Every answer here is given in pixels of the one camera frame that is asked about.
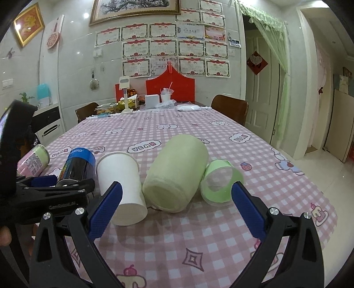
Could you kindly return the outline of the blue black metal cup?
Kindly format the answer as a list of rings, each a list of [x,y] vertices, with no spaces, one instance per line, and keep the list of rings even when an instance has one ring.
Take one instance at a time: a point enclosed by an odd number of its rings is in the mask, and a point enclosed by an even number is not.
[[[86,148],[74,148],[59,174],[56,186],[63,187],[82,180],[94,179],[94,175],[95,157],[93,153]]]

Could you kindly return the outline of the small green plastic cup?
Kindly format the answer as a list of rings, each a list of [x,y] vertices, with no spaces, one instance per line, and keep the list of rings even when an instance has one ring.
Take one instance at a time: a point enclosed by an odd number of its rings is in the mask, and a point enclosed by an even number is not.
[[[200,183],[203,200],[212,206],[228,206],[232,203],[231,189],[235,182],[244,183],[243,174],[229,161],[210,162]]]

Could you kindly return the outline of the white paper cup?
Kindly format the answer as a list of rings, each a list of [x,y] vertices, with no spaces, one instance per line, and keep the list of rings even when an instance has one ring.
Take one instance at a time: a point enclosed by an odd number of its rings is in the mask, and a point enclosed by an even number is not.
[[[96,164],[96,174],[101,194],[115,181],[122,186],[122,198],[112,224],[130,226],[145,219],[148,210],[142,193],[139,164],[133,156],[121,151],[104,154]]]

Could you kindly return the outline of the large green fuzzy cup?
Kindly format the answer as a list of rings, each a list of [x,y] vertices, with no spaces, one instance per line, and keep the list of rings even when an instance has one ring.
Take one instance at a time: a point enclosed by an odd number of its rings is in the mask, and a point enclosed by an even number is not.
[[[191,202],[209,160],[205,144],[195,136],[173,136],[147,171],[142,192],[155,208],[177,213]]]

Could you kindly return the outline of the pink green labelled can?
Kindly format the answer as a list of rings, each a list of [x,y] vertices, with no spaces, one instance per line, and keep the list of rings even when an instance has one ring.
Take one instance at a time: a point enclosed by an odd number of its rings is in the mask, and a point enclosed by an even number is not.
[[[50,162],[50,155],[45,146],[38,144],[33,147],[17,164],[18,175],[37,177]]]

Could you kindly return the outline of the brown chair left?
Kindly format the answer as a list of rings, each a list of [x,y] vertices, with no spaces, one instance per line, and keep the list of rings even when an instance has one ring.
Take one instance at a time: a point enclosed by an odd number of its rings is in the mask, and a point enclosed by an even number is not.
[[[83,106],[79,109],[75,110],[76,116],[77,116],[77,123],[82,122],[85,120],[87,117],[96,115],[96,108],[98,107],[98,104],[96,102],[87,104],[86,106]]]

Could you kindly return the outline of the brown chair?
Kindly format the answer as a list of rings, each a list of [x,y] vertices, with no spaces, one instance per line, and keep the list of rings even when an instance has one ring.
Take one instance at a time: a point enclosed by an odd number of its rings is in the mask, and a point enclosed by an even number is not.
[[[79,109],[75,110],[76,116],[77,116],[77,123],[82,122],[85,120],[87,117],[96,115],[96,108],[98,107],[98,104],[96,102],[87,104],[86,106],[83,106]]]
[[[212,100],[211,107],[240,125],[245,125],[249,108],[249,104],[245,100],[216,95]]]

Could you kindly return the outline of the brown chair right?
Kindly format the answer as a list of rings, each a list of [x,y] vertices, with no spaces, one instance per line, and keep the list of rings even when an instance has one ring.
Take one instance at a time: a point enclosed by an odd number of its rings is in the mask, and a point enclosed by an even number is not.
[[[249,104],[245,100],[216,95],[212,100],[211,107],[240,125],[245,125],[249,108]]]

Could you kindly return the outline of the potted green plant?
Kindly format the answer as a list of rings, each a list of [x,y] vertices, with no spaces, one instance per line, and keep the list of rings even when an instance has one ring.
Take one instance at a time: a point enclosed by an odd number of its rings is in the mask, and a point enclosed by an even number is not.
[[[28,96],[26,92],[21,92],[19,93],[19,95],[21,96],[21,101],[23,103],[28,103],[28,104],[30,104],[30,101],[35,98],[33,96]]]

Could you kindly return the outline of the white box on table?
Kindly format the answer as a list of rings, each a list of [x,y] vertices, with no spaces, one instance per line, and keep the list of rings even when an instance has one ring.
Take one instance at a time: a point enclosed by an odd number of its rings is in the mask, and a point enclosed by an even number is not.
[[[146,95],[145,96],[145,108],[154,109],[160,103],[160,96],[158,94]]]

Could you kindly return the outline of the white desk lamp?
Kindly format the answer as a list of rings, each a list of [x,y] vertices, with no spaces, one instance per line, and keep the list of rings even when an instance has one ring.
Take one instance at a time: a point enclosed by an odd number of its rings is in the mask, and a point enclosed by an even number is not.
[[[119,78],[119,89],[123,91],[124,95],[124,110],[122,114],[132,113],[133,110],[128,106],[128,89],[130,88],[130,78],[127,76],[121,76]]]

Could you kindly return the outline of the white door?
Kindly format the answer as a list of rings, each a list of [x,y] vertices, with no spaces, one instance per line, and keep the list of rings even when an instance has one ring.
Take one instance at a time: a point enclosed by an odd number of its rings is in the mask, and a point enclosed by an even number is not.
[[[276,55],[258,30],[245,32],[247,129],[271,143],[281,83],[281,67]]]

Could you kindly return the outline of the red gift box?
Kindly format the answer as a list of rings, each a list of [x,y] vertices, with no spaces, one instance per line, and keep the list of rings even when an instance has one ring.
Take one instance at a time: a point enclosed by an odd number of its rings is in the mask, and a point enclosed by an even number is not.
[[[167,62],[165,72],[153,79],[147,80],[145,86],[148,95],[160,95],[164,88],[169,88],[173,90],[171,99],[181,103],[195,101],[195,79],[180,74],[170,61]]]

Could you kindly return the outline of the green door curtain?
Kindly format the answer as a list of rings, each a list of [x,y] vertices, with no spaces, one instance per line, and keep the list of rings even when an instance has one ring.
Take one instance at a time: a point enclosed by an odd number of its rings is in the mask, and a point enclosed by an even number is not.
[[[256,1],[238,1],[238,7],[244,17],[246,100],[250,105],[245,126],[279,148],[289,111],[286,23],[261,10]]]

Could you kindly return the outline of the gold framed red picture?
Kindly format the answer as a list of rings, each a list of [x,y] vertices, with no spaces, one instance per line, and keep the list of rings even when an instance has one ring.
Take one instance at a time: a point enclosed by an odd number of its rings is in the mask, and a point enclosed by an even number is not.
[[[36,2],[23,10],[13,21],[13,26],[19,44],[25,47],[45,27],[39,4]]]

